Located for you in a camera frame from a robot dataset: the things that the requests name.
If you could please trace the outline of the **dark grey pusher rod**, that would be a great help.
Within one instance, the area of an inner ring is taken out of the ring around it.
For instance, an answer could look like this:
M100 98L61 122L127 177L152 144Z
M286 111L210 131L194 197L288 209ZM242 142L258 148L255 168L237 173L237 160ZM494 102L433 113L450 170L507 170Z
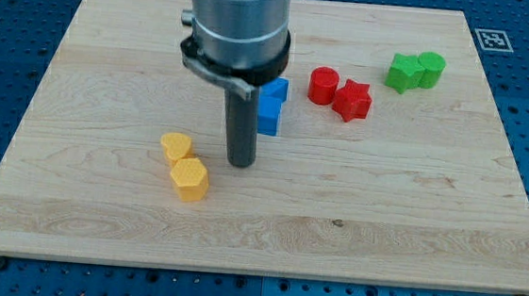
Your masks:
M256 160L259 92L249 100L226 92L224 98L227 160L237 168L248 168Z

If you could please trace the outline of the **black clamp ring mount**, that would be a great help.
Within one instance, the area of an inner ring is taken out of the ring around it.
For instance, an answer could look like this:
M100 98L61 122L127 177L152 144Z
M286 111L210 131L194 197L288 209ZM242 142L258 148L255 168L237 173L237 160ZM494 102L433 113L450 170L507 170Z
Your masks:
M289 64L291 34L287 32L279 54L265 64L238 70L215 62L204 54L201 45L192 35L182 40L180 51L183 65L206 82L235 93L244 101L252 99L252 93L280 76Z

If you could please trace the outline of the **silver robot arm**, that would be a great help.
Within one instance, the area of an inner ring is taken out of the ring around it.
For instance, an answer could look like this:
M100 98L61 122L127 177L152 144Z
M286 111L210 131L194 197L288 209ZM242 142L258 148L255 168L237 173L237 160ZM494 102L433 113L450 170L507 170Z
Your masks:
M182 63L224 90L227 161L248 168L256 160L260 88L289 63L290 0L191 0L181 21Z

